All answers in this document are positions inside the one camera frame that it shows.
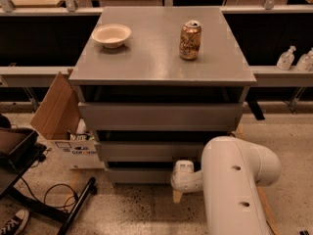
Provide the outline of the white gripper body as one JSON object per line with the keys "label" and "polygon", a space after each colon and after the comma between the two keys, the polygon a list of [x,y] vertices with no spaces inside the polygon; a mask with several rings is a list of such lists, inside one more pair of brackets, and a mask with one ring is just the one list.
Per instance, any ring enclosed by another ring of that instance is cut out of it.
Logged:
{"label": "white gripper body", "polygon": [[195,171],[191,161],[177,161],[171,174],[171,186],[181,193],[199,192],[202,190],[202,172]]}

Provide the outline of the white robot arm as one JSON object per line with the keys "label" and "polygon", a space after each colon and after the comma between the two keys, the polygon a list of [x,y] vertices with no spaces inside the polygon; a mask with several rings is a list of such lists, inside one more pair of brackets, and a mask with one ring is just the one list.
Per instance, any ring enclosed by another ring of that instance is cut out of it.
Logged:
{"label": "white robot arm", "polygon": [[173,201],[182,193],[203,192],[208,235],[271,235],[259,186],[278,181],[282,166],[270,149],[245,140],[221,136],[203,148],[201,169],[178,161],[171,175]]}

